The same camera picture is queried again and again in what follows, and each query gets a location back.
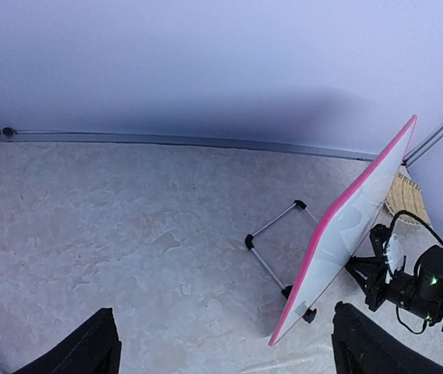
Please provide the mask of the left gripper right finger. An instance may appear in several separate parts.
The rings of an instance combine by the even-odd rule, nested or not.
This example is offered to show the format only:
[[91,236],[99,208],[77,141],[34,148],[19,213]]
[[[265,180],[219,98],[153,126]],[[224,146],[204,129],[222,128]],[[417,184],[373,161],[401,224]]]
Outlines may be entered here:
[[338,373],[443,373],[443,366],[408,348],[350,303],[338,302],[332,348]]

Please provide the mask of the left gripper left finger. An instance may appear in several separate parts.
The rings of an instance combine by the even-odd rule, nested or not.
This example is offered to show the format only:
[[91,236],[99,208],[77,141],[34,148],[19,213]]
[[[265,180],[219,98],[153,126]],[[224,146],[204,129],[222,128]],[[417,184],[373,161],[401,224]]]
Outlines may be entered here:
[[113,309],[101,308],[50,351],[16,370],[22,373],[114,373],[121,342]]

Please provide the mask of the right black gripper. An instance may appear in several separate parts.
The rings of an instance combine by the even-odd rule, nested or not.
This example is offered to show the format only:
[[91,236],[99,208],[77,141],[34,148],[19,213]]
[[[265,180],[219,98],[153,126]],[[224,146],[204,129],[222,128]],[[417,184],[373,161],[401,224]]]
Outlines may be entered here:
[[378,257],[353,256],[346,265],[346,271],[364,291],[368,308],[376,312],[386,300],[389,266]]

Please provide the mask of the pink framed whiteboard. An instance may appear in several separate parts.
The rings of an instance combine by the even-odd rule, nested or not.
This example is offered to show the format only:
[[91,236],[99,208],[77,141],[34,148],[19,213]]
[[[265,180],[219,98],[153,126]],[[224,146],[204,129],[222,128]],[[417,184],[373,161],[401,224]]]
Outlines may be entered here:
[[268,345],[278,344],[299,321],[311,323],[317,314],[315,305],[330,289],[346,263],[358,250],[373,228],[393,182],[405,159],[417,127],[418,117],[412,115],[389,141],[381,153],[335,199],[320,219],[315,219],[297,277],[285,285],[255,247],[254,240],[294,208],[308,210],[302,200],[294,200],[284,211],[244,239],[246,249],[253,253],[273,280],[280,286],[286,302],[272,330]]

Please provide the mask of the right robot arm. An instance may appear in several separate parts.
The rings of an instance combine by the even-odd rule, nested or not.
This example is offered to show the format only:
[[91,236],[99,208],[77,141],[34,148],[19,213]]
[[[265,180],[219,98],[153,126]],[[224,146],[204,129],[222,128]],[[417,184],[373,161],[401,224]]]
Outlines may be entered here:
[[375,312],[386,301],[421,318],[422,328],[442,323],[443,331],[443,248],[434,245],[415,262],[413,274],[389,272],[381,257],[353,257],[347,272],[365,295],[365,303]]

